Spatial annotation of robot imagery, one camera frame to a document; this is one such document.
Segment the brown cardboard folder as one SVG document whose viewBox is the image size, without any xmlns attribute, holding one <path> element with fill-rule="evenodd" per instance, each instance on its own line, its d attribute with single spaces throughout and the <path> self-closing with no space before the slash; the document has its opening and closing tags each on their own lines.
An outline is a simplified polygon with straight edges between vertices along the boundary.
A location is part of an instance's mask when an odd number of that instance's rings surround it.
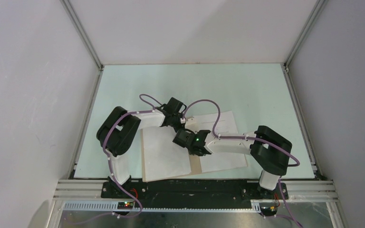
<svg viewBox="0 0 365 228">
<path fill-rule="evenodd" d="M 189 154 L 189 159 L 190 159 L 190 164 L 191 164 L 191 170 L 192 170 L 192 172 L 190 174 L 188 174 L 188 175 L 181 176 L 181 177 L 188 177 L 188 176 L 203 174 L 203 172 L 201 170 L 200 157 L 199 156 L 196 156 L 196 155 L 190 155 Z"/>
</svg>

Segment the printed white paper sheet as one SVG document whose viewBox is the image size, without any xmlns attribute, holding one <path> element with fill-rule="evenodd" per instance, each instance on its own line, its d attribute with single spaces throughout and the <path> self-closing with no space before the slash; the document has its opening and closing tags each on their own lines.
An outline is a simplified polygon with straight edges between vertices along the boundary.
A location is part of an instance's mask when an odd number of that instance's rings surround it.
<svg viewBox="0 0 365 228">
<path fill-rule="evenodd" d="M 199 130 L 212 130 L 218 114 L 194 115 Z M 232 111 L 221 113 L 216 125 L 217 133 L 238 133 Z M 200 157 L 203 173 L 246 168 L 248 166 L 245 155 L 238 153 L 217 152 L 212 155 Z"/>
</svg>

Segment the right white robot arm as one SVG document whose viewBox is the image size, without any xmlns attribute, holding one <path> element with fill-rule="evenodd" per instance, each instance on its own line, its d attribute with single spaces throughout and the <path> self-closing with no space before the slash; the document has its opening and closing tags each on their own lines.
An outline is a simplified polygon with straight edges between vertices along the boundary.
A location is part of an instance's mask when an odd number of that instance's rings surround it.
<svg viewBox="0 0 365 228">
<path fill-rule="evenodd" d="M 288 167 L 291 166 L 289 159 L 296 162 L 294 166 L 299 165 L 299 161 L 291 155 L 292 143 L 264 125 L 245 135 L 214 136 L 210 130 L 194 132 L 179 129 L 173 143 L 187 149 L 190 155 L 237 153 L 252 156 L 262 168 L 257 191 L 265 199 L 276 193 L 279 179 L 286 175 Z"/>
</svg>

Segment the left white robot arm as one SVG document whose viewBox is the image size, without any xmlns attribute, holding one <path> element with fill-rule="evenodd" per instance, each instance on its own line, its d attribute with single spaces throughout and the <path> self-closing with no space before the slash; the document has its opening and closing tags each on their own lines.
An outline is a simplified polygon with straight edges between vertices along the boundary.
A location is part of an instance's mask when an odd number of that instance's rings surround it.
<svg viewBox="0 0 365 228">
<path fill-rule="evenodd" d="M 115 184 L 113 192 L 120 198 L 129 196 L 131 174 L 126 152 L 137 132 L 150 127 L 172 127 L 175 131 L 185 126 L 183 113 L 187 105 L 172 97 L 165 104 L 151 105 L 149 110 L 128 111 L 115 107 L 96 133 L 96 138 L 107 156 L 109 178 Z"/>
</svg>

